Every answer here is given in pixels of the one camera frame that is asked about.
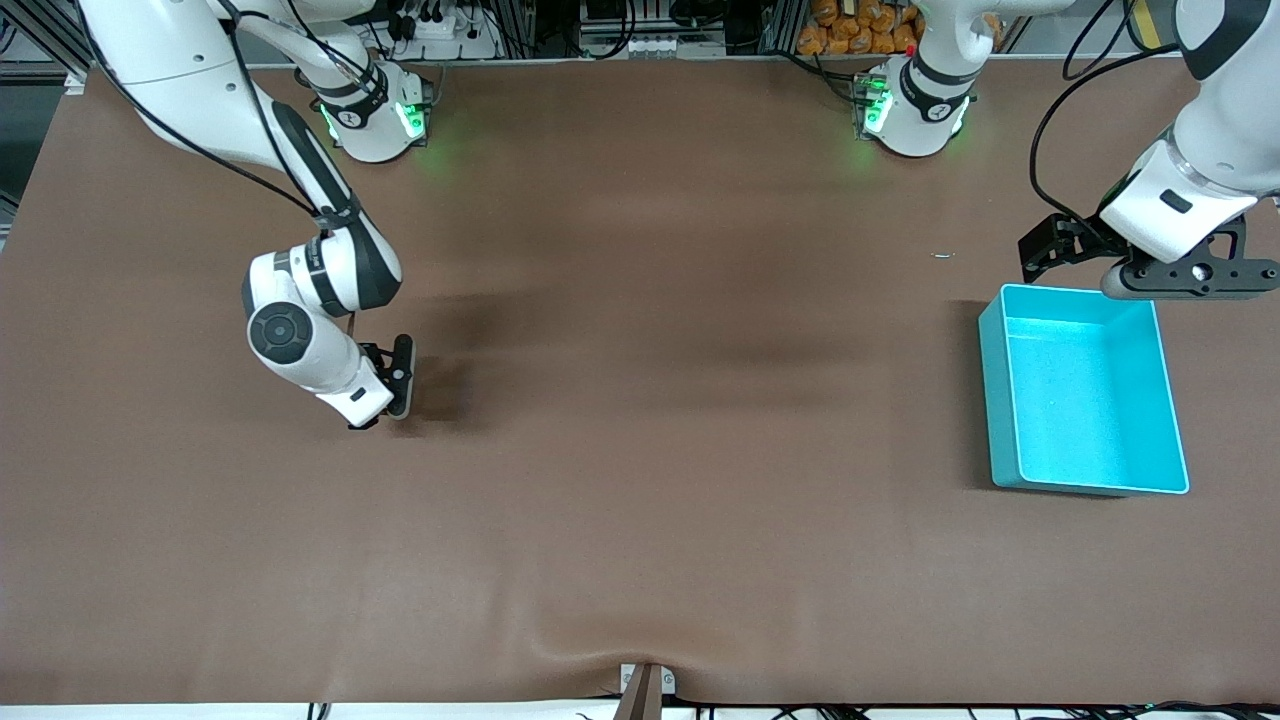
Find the yellow stripe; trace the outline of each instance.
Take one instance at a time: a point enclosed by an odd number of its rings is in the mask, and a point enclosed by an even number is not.
[[[1138,20],[1138,37],[1147,47],[1160,47],[1160,33],[1156,32],[1156,23],[1151,19],[1151,8],[1147,0],[1137,0],[1133,4],[1133,17]]]

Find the rectangular container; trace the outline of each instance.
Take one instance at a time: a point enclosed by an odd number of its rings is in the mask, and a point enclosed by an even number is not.
[[[1153,302],[1006,284],[978,332],[996,484],[1115,496],[1189,489]]]

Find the table surface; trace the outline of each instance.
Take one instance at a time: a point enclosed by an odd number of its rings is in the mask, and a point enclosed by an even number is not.
[[[248,260],[308,219],[93,78],[0,259],[0,702],[594,696],[635,660],[718,702],[1280,700],[1280,295],[1161,305],[1190,495],[991,482],[975,319],[1047,213],[1056,73],[992,63],[908,160],[783,63],[451,72],[429,149],[337,155],[406,268],[357,334],[422,356],[366,433],[243,340]],[[1082,209],[1194,92],[1094,85],[1043,152]]]

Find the brown table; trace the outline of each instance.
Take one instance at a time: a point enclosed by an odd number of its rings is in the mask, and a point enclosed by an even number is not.
[[[1047,213],[1056,73],[992,63],[925,160],[781,63],[449,73],[430,149],[338,155],[406,266],[358,336],[424,355],[367,433],[243,340],[307,218],[96,78],[0,258],[0,701],[591,696],[635,660],[721,702],[1280,700],[1280,295],[1161,307],[1190,495],[991,483],[974,323]],[[1193,91],[1098,81],[1046,184],[1089,206]]]

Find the circular gray joint cap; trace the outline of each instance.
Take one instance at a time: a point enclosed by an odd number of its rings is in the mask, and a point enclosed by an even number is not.
[[[271,302],[253,314],[248,340],[253,350],[276,365],[297,363],[311,345],[311,318],[292,302]]]

